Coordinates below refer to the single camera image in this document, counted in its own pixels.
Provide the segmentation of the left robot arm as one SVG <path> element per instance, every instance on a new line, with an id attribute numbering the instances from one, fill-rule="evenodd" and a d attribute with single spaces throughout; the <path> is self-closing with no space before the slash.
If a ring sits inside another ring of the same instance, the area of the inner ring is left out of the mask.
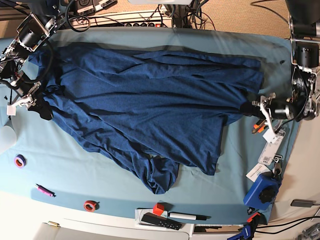
<path id="1" fill-rule="evenodd" d="M 285 3 L 289 12 L 292 96 L 261 97 L 240 107 L 245 116 L 255 116 L 264 122 L 312 120 L 320 113 L 320 2 Z"/>

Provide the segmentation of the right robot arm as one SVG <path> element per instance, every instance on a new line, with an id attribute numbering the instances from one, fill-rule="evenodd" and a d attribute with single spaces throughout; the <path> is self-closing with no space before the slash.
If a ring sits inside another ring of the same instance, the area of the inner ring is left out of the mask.
<path id="1" fill-rule="evenodd" d="M 90 19 L 76 13 L 69 14 L 73 1 L 68 1 L 64 12 L 60 11 L 58 0 L 26 0 L 30 13 L 17 28 L 17 36 L 6 47 L 0 56 L 0 83 L 16 93 L 15 99 L 10 100 L 6 113 L 16 115 L 17 107 L 26 107 L 28 111 L 36 112 L 44 120 L 53 118 L 52 109 L 42 94 L 42 81 L 54 62 L 54 49 L 50 37 L 64 24 L 73 31 L 72 20 L 83 19 L 87 22 L 84 30 L 91 26 Z M 49 50 L 47 67 L 36 79 L 30 79 L 21 69 L 28 57 L 38 48 L 46 45 Z"/>

